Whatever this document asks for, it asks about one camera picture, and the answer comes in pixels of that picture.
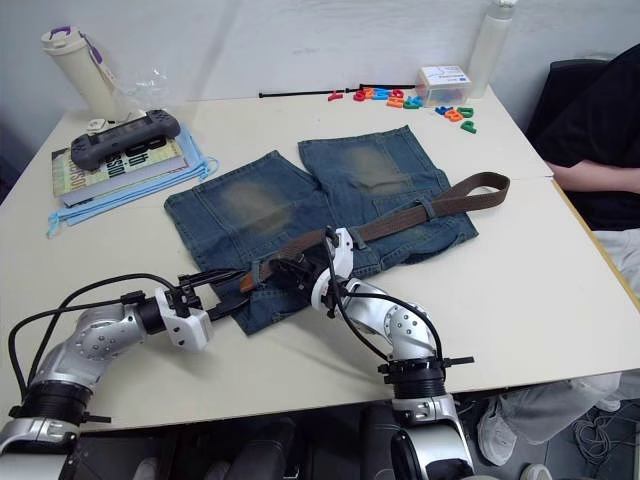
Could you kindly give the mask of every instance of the storage box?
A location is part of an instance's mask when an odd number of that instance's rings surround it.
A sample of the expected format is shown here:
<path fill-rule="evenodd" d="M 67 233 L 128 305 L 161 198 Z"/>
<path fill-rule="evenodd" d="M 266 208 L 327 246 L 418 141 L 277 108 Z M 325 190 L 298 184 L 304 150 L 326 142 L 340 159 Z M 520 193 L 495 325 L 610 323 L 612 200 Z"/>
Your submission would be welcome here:
<path fill-rule="evenodd" d="M 471 80 L 457 65 L 422 67 L 416 92 L 426 107 L 461 105 L 467 101 Z"/>

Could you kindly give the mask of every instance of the cable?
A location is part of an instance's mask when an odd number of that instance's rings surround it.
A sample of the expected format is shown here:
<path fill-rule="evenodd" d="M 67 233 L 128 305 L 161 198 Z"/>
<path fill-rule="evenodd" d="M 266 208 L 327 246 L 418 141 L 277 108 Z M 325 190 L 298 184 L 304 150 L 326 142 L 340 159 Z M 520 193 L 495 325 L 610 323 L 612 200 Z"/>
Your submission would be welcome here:
<path fill-rule="evenodd" d="M 349 318 L 349 315 L 347 314 L 344 308 L 344 305 L 342 304 L 342 298 L 340 297 L 340 289 L 338 288 L 338 279 L 336 277 L 336 271 L 333 267 L 333 258 L 331 256 L 331 249 L 329 248 L 329 243 L 327 242 L 326 230 L 322 232 L 322 244 L 324 245 L 324 249 L 327 252 L 327 257 L 329 258 L 329 275 L 331 277 L 331 289 L 333 290 L 333 296 L 334 296 L 336 306 L 338 307 L 338 310 L 340 310 L 340 315 L 342 315 L 342 318 L 344 318 L 344 321 L 347 323 L 347 326 L 353 332 L 353 334 L 358 338 L 358 340 L 364 343 L 367 347 L 369 347 L 369 349 L 373 353 L 375 353 L 378 357 L 380 357 L 382 360 L 386 362 L 387 356 L 384 353 L 382 353 L 382 351 L 380 351 L 369 340 L 364 338 L 364 336 L 358 331 L 356 326 L 353 324 L 353 321 L 351 320 L 351 318 Z"/>
<path fill-rule="evenodd" d="M 625 405 L 613 415 L 601 414 L 593 419 L 586 415 L 586 419 L 579 419 L 573 422 L 573 436 L 582 457 L 591 465 L 595 465 L 596 475 L 600 467 L 611 458 L 611 453 L 620 445 L 635 446 L 635 443 L 624 440 L 611 440 L 606 429 L 613 421 L 627 421 L 638 423 L 640 420 L 621 417 L 620 414 L 631 406 L 640 406 L 634 403 Z"/>
<path fill-rule="evenodd" d="M 89 285 L 86 285 L 78 290 L 76 290 L 75 292 L 71 293 L 67 298 L 64 299 L 64 301 L 60 304 L 60 306 L 58 308 L 65 308 L 67 305 L 69 305 L 76 297 L 82 295 L 83 293 L 86 293 L 90 290 L 94 290 L 98 287 L 102 287 L 104 285 L 109 285 L 112 283 L 118 283 L 118 282 L 124 282 L 127 280 L 137 280 L 137 279 L 148 279 L 148 280 L 153 280 L 155 282 L 160 283 L 161 285 L 164 285 L 165 287 L 167 287 L 169 290 L 174 290 L 175 287 L 171 284 L 171 282 L 169 282 L 168 280 L 165 280 L 162 277 L 159 277 L 157 275 L 153 275 L 151 273 L 129 273 L 127 275 L 118 275 L 116 277 L 111 277 L 111 278 L 106 278 L 104 280 L 100 280 L 99 282 L 95 282 L 95 283 L 91 283 Z M 56 314 L 51 321 L 49 322 L 49 326 L 47 327 L 47 330 L 44 333 L 44 336 L 42 337 L 42 340 L 40 342 L 40 346 L 38 347 L 38 350 L 36 351 L 36 354 L 33 358 L 33 362 L 31 363 L 31 370 L 29 370 L 29 376 L 27 378 L 27 384 L 31 383 L 31 380 L 33 380 L 33 378 L 36 375 L 36 372 L 38 371 L 38 367 L 40 366 L 40 360 L 42 359 L 42 355 L 44 354 L 45 349 L 47 348 L 47 344 L 49 343 L 49 340 L 51 339 L 51 335 L 53 334 L 53 330 L 56 328 L 56 324 L 58 323 L 58 320 L 60 319 L 60 314 Z"/>
<path fill-rule="evenodd" d="M 75 305 L 73 307 L 66 308 L 56 308 L 54 310 L 47 310 L 45 312 L 38 313 L 36 315 L 32 315 L 30 317 L 25 318 L 24 320 L 18 322 L 9 332 L 9 360 L 11 361 L 11 366 L 13 367 L 13 373 L 16 376 L 16 380 L 18 381 L 18 387 L 20 388 L 20 395 L 24 399 L 27 393 L 27 385 L 24 382 L 24 377 L 22 376 L 22 370 L 20 369 L 20 363 L 18 362 L 18 356 L 16 354 L 16 335 L 18 331 L 24 327 L 25 325 L 30 324 L 31 322 L 35 322 L 43 317 L 48 317 L 50 315 L 59 315 L 65 312 L 74 312 L 76 310 L 86 310 L 87 308 L 95 308 L 95 307 L 104 307 L 106 305 L 115 305 L 116 303 L 121 303 L 120 299 L 116 300 L 107 300 L 104 302 L 95 302 L 88 303 L 85 305 Z"/>
<path fill-rule="evenodd" d="M 411 313 L 413 313 L 414 315 L 419 317 L 427 325 L 427 327 L 431 330 L 431 334 L 433 335 L 433 339 L 436 342 L 436 359 L 438 359 L 439 361 L 443 360 L 442 343 L 440 342 L 440 336 L 438 335 L 438 331 L 436 330 L 436 327 L 433 325 L 433 323 L 431 323 L 431 320 L 429 320 L 429 317 L 427 317 L 424 313 L 422 313 L 416 307 L 414 307 L 413 305 L 408 304 L 407 302 L 405 302 L 403 300 L 400 300 L 399 298 L 392 297 L 391 295 L 384 295 L 384 294 L 381 294 L 381 293 L 347 292 L 347 296 L 356 297 L 356 298 L 378 298 L 380 300 L 386 300 L 388 302 L 396 303 L 396 304 L 400 305 L 401 307 L 406 308 Z"/>

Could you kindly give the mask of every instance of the book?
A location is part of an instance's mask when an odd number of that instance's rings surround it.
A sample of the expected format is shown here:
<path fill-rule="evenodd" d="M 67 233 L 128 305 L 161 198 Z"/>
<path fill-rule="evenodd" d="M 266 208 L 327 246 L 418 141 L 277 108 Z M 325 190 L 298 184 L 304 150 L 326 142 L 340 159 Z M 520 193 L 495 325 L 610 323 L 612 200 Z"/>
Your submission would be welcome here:
<path fill-rule="evenodd" d="M 73 163 L 69 149 L 54 152 L 52 157 L 53 195 L 67 206 L 187 167 L 182 149 L 174 139 L 138 155 L 129 156 L 125 152 L 110 155 L 100 168 L 92 171 Z"/>

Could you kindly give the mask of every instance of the robotic arm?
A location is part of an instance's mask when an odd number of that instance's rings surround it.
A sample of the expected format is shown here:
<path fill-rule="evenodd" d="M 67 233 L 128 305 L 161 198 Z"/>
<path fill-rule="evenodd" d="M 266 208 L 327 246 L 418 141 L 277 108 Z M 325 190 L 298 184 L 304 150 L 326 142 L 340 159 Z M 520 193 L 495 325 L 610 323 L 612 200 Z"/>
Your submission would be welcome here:
<path fill-rule="evenodd" d="M 334 272 L 329 267 L 318 276 L 311 305 L 330 312 L 338 306 L 345 321 L 361 332 L 380 335 L 391 346 L 388 363 L 378 371 L 385 375 L 385 383 L 393 385 L 392 408 L 403 426 L 391 444 L 396 478 L 453 480 L 473 475 L 453 397 L 444 387 L 444 369 L 473 358 L 443 359 L 435 327 L 422 307 L 393 299 L 357 278 L 349 279 L 351 236 L 345 228 L 328 233 Z"/>
<path fill-rule="evenodd" d="M 385 383 L 393 385 L 392 408 L 403 426 L 390 446 L 396 478 L 455 480 L 472 475 L 471 456 L 453 398 L 444 388 L 444 371 L 473 359 L 442 358 L 439 337 L 424 309 L 349 278 L 353 241 L 346 229 L 327 229 L 325 243 L 329 258 L 302 255 L 295 265 L 273 260 L 272 267 L 289 285 L 293 278 L 295 288 L 309 296 L 314 309 L 333 316 L 337 307 L 358 338 L 385 360 L 378 371 Z M 22 404 L 11 410 L 13 420 L 0 432 L 0 455 L 71 453 L 82 422 L 104 421 L 91 416 L 86 408 L 110 363 L 144 342 L 147 335 L 163 331 L 179 348 L 203 349 L 210 337 L 210 321 L 243 303 L 219 304 L 204 311 L 193 288 L 243 273 L 215 270 L 184 276 L 180 287 L 168 291 L 158 288 L 153 298 L 133 292 L 122 297 L 122 304 L 86 310 L 71 337 L 46 356 Z M 391 352 L 382 354 L 360 332 L 380 335 Z"/>

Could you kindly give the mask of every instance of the white bottle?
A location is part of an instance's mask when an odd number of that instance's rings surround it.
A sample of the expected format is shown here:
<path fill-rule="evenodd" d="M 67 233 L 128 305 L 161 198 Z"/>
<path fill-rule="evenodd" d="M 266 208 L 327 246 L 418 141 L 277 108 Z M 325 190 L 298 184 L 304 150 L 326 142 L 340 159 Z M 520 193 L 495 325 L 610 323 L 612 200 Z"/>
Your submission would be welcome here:
<path fill-rule="evenodd" d="M 106 120 L 122 120 L 113 99 L 115 79 L 100 52 L 90 46 L 77 27 L 55 28 L 41 40 L 44 51 L 55 60 L 93 113 Z"/>
<path fill-rule="evenodd" d="M 502 46 L 511 27 L 518 0 L 493 0 L 484 17 L 476 45 L 471 54 L 467 75 L 471 79 L 469 98 L 481 98 L 498 63 Z"/>

